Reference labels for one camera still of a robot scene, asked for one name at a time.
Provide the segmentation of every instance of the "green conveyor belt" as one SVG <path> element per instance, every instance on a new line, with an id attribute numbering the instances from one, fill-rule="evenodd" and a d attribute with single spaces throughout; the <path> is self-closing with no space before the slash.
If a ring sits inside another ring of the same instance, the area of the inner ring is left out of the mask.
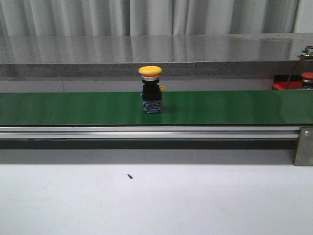
<path id="1" fill-rule="evenodd" d="M 0 94 L 0 126 L 313 124 L 312 91 L 163 92 L 163 112 L 140 92 Z"/>

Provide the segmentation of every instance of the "metal frame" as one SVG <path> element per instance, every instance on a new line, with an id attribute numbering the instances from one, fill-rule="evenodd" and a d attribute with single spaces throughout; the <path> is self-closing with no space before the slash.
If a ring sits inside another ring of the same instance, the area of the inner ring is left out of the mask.
<path id="1" fill-rule="evenodd" d="M 19 126 L 0 127 L 0 139 L 299 140 L 294 164 L 313 166 L 313 126 Z"/>

